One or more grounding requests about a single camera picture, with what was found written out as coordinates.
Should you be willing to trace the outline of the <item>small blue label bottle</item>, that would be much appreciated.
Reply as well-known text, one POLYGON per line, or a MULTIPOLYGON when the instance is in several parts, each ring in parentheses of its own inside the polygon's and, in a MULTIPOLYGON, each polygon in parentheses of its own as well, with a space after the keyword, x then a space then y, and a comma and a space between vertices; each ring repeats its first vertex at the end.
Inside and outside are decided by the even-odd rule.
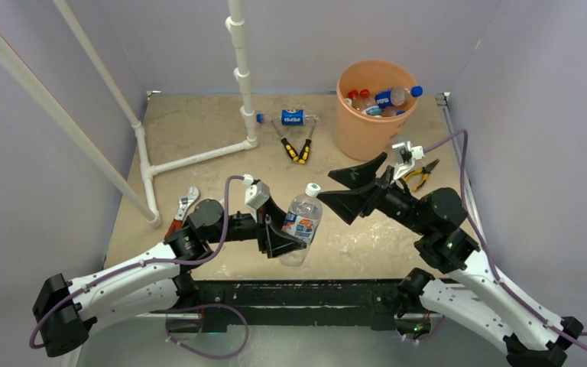
POLYGON ((308 183, 304 193, 292 200, 282 231, 302 240, 305 248, 279 257, 282 265, 300 267, 304 263, 323 216, 323 205, 317 198, 320 191, 319 184, 308 183))

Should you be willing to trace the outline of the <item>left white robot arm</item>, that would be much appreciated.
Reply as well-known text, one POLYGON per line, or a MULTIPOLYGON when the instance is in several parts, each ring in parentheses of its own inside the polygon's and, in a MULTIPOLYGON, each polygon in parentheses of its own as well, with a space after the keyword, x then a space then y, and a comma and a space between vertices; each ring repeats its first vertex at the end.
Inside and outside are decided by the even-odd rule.
POLYGON ((269 258, 305 250, 291 228, 292 215, 270 197, 251 201, 249 213, 230 214, 203 200, 154 247, 110 269, 67 280, 47 278, 32 307, 37 324, 29 346, 58 357, 79 348, 114 323, 142 313, 191 311, 197 287, 190 272, 211 261, 228 242, 256 240, 269 258))

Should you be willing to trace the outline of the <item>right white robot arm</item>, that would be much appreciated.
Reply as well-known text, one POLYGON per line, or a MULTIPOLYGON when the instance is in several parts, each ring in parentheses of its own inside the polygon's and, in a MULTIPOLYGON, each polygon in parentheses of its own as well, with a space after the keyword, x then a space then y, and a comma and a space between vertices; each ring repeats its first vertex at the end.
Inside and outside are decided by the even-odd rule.
POLYGON ((452 288, 415 268, 400 283, 400 313, 421 307, 440 313, 502 351, 512 366, 563 365, 582 324, 541 306, 489 263, 487 252, 462 229, 466 211, 454 189, 417 198, 395 181, 393 167, 378 173, 385 159, 380 154, 330 171, 342 189, 324 191, 319 199, 346 223, 379 211, 415 232, 424 262, 458 284, 452 288))

